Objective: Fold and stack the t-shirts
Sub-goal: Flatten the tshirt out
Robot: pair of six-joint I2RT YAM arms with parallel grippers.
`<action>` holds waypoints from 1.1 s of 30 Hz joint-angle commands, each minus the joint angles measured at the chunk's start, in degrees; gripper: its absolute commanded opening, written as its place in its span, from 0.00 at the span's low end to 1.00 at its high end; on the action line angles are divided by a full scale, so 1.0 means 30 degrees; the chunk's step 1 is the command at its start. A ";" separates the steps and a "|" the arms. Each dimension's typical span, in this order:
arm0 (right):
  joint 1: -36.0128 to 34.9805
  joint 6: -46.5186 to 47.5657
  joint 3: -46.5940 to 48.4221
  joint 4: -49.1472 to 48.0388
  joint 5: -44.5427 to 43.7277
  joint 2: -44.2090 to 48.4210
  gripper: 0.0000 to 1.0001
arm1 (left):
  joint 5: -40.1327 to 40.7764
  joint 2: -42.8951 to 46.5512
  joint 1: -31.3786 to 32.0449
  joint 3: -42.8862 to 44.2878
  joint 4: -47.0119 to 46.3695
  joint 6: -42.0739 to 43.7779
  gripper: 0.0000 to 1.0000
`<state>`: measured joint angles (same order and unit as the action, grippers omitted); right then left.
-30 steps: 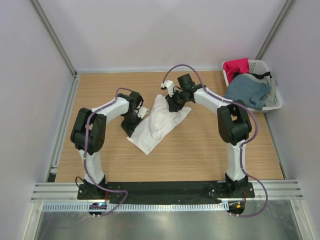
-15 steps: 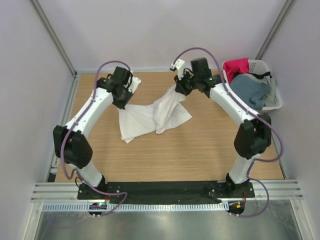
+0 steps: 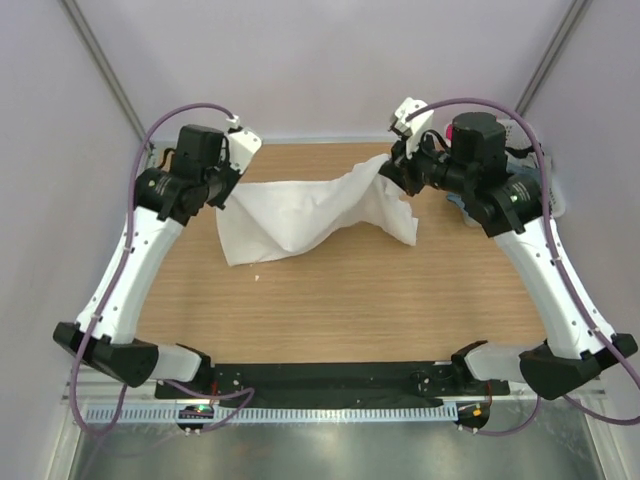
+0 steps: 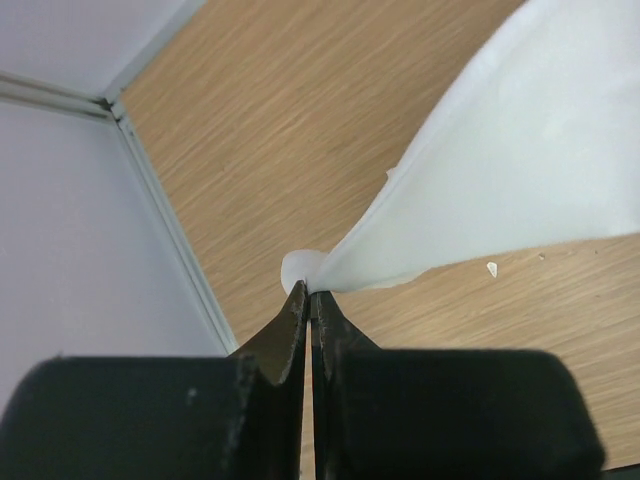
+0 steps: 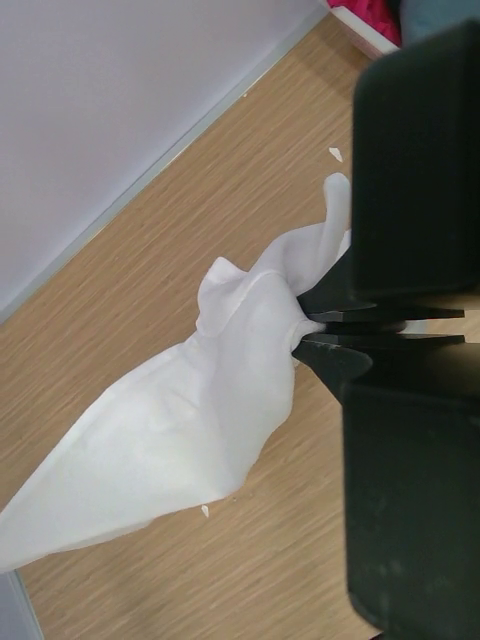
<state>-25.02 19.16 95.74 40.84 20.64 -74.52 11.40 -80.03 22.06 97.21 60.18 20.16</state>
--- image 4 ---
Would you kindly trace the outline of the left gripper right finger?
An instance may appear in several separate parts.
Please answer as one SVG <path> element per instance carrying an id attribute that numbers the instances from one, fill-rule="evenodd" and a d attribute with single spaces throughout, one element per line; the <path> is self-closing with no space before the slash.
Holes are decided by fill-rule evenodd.
<path id="1" fill-rule="evenodd" d="M 599 479 L 606 454 L 553 354 L 384 349 L 310 298 L 320 479 Z"/>

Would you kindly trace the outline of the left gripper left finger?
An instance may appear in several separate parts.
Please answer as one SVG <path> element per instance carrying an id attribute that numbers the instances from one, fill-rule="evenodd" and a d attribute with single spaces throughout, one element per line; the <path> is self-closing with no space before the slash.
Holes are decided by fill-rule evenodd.
<path id="1" fill-rule="evenodd" d="M 296 479 L 306 287 L 226 357 L 56 357 L 1 419 L 5 479 Z"/>

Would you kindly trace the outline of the white t shirt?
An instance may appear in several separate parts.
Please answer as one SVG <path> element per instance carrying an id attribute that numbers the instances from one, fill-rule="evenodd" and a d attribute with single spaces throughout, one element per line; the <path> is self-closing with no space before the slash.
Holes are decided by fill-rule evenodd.
<path id="1" fill-rule="evenodd" d="M 446 91 L 329 252 L 290 291 L 388 288 L 448 264 L 639 229 L 639 5 L 527 1 Z"/>

